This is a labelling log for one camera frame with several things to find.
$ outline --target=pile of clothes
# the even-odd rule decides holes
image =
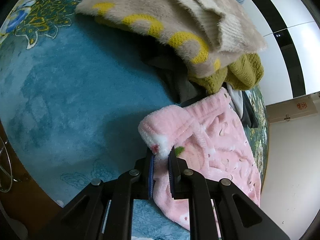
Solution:
[[[260,176],[243,129],[259,124],[244,91],[263,76],[257,52],[266,43],[243,1],[83,0],[76,7],[98,23],[140,34],[141,60],[155,67],[173,99],[187,106],[165,107],[139,126],[155,154],[154,200],[185,228],[188,201],[173,200],[168,182],[172,146],[190,168],[208,179],[229,178],[260,202]]]

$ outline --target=blue carpet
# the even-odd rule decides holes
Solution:
[[[0,49],[0,118],[21,162],[55,201],[68,203],[92,178],[117,178],[145,156],[137,127],[172,104],[134,34],[75,16],[55,39],[9,34]],[[153,201],[135,201],[132,235],[189,239]]]

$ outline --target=pink fuzzy fabric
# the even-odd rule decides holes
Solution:
[[[191,106],[167,106],[146,116],[139,133],[155,155],[153,199],[164,215],[190,230],[188,200],[170,193],[168,156],[172,146],[182,146],[179,158],[206,179],[232,180],[260,205],[260,174],[242,123],[230,106],[224,88]]]

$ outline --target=floral rug pattern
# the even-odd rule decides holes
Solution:
[[[70,26],[69,17],[79,0],[19,0],[0,28],[0,44],[10,34],[25,37],[27,49],[39,37],[54,39],[60,27]]]
[[[251,146],[253,157],[260,172],[261,182],[263,185],[268,161],[269,124],[267,119],[267,110],[258,85],[253,89],[248,90],[246,93],[259,121],[259,127],[255,129],[246,127],[244,131]]]

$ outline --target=black metal bracket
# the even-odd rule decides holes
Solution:
[[[218,240],[212,203],[222,240],[289,240],[229,179],[205,179],[189,169],[185,160],[177,158],[174,148],[168,169],[172,197],[189,201],[191,240]],[[148,149],[147,156],[118,179],[104,183],[93,180],[34,240],[130,240],[133,200],[150,199],[152,190],[153,154]]]

